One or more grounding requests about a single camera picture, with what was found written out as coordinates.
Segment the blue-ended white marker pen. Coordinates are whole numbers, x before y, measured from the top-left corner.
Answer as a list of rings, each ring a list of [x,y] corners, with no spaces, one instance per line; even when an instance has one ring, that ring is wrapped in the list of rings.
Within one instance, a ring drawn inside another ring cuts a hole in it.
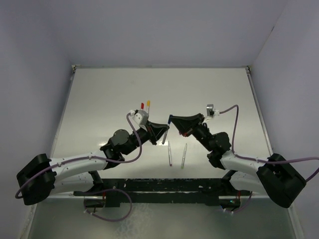
[[[166,138],[167,138],[167,135],[168,135],[168,130],[164,133],[164,135],[163,135],[163,139],[162,139],[162,145],[164,145],[165,144],[165,142],[166,142]]]

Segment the purple-ended white marker pen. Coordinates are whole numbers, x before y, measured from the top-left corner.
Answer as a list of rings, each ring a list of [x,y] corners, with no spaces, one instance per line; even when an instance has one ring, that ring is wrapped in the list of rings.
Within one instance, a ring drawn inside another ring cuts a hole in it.
[[[171,154],[171,145],[170,141],[167,143],[167,148],[168,148],[168,159],[169,159],[169,166],[172,167],[172,154]]]

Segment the yellow-ended white marker pen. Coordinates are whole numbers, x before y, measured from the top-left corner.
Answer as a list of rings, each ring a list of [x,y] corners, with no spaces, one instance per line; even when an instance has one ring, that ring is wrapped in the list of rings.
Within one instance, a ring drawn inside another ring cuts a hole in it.
[[[147,114],[149,114],[150,113],[150,100],[148,100],[147,101],[147,107],[146,107],[146,112],[147,112]]]

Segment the green-ended white marker pen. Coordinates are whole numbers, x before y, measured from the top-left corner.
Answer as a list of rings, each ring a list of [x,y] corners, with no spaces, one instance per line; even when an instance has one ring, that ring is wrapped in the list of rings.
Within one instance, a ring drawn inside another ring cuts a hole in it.
[[[184,146],[184,150],[182,154],[181,169],[183,169],[185,165],[186,152],[187,152],[187,143]]]

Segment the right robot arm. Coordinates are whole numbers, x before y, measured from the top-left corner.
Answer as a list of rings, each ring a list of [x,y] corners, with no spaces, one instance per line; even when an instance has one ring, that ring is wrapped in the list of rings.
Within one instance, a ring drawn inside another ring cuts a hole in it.
[[[307,184],[304,177],[279,154],[261,159],[237,155],[231,150],[228,134],[211,134],[202,114],[170,116],[169,121],[183,137],[194,136],[209,152],[207,158],[213,167],[234,172],[221,184],[227,195],[241,190],[256,192],[267,195],[280,207],[289,208]]]

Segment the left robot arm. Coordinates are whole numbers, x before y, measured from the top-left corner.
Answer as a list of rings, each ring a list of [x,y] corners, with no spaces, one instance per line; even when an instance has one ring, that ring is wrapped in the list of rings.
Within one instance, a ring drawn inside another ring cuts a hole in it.
[[[168,130],[168,124],[147,121],[132,133],[125,129],[115,131],[97,151],[65,158],[39,154],[17,173],[19,189],[15,198],[23,199],[27,206],[34,205],[46,199],[58,185],[64,185],[64,179],[135,162],[140,158],[145,142],[156,145]]]

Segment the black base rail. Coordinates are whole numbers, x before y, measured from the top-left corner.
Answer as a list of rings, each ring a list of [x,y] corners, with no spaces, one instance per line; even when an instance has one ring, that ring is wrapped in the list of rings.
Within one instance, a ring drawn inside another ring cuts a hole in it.
[[[249,191],[236,190],[230,184],[234,171],[222,178],[101,178],[91,171],[93,187],[75,191],[76,197],[85,197],[87,207],[119,207],[122,203],[149,204],[204,204],[240,206],[239,196],[250,195]]]

